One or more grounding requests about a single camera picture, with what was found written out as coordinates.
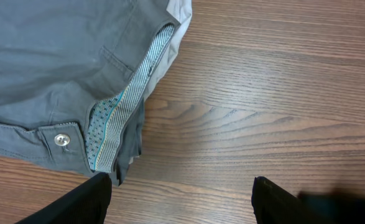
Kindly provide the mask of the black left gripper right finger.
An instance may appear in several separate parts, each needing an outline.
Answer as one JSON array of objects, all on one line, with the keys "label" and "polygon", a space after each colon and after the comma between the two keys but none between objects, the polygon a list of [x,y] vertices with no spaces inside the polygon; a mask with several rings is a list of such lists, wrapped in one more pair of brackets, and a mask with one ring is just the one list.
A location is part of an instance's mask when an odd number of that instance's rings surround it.
[{"label": "black left gripper right finger", "polygon": [[309,210],[299,199],[269,179],[254,179],[251,203],[257,224],[327,224],[331,221]]}]

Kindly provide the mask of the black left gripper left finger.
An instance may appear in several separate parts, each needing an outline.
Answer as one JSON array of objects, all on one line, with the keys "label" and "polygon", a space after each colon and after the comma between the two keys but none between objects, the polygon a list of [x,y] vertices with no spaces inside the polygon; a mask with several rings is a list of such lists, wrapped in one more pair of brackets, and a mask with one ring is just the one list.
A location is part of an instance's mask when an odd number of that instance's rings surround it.
[{"label": "black left gripper left finger", "polygon": [[103,224],[111,194],[109,175],[99,173],[17,224]]}]

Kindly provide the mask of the black t-shirt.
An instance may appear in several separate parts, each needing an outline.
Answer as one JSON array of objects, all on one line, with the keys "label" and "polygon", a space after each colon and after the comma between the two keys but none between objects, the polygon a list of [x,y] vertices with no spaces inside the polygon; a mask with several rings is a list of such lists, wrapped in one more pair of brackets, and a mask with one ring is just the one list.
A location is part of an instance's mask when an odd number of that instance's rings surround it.
[{"label": "black t-shirt", "polygon": [[300,192],[300,201],[318,215],[341,224],[365,224],[365,198],[345,192]]}]

